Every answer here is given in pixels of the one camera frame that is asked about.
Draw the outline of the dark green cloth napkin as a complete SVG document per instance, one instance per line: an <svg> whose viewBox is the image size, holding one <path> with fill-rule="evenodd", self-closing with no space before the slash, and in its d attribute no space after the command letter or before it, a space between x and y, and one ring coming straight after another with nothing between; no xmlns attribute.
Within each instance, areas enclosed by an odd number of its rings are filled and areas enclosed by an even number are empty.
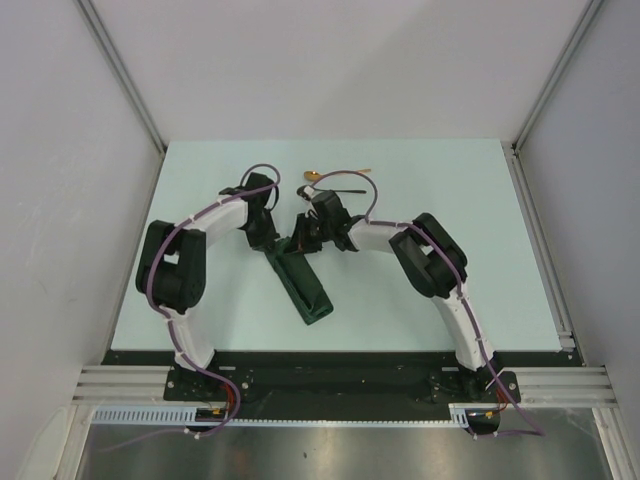
<svg viewBox="0 0 640 480"><path fill-rule="evenodd" d="M305 255L289 250L289 243L289 238L279 239L265 255L302 321L312 325L331 314L334 306Z"/></svg>

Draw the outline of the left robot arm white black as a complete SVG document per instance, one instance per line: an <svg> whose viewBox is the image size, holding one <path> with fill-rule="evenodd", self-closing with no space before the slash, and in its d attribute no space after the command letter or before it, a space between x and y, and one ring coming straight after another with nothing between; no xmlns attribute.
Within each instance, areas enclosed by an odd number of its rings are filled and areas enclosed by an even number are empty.
<svg viewBox="0 0 640 480"><path fill-rule="evenodd" d="M221 190L181 223L156 220L147 228L136 289L167 324L175 361L190 370L185 385L199 399L214 397L221 387L220 374L208 367L215 348L192 315L206 289L207 250L234 230L245 233L251 249L272 250L279 239L272 218L279 183L252 168L238 186Z"/></svg>

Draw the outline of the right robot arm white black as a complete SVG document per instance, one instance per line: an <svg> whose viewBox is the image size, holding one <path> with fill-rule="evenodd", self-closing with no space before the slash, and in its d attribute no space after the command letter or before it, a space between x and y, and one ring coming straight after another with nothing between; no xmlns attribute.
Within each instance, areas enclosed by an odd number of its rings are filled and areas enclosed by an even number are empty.
<svg viewBox="0 0 640 480"><path fill-rule="evenodd" d="M433 215L423 213L410 223L371 220L350 215L333 190L303 186L297 195L309 208L296 220L291 239L295 252L315 253L332 242L341 251L393 254L411 286L440 313L463 372L463 393L484 401L505 388L495 350L471 306L467 257Z"/></svg>

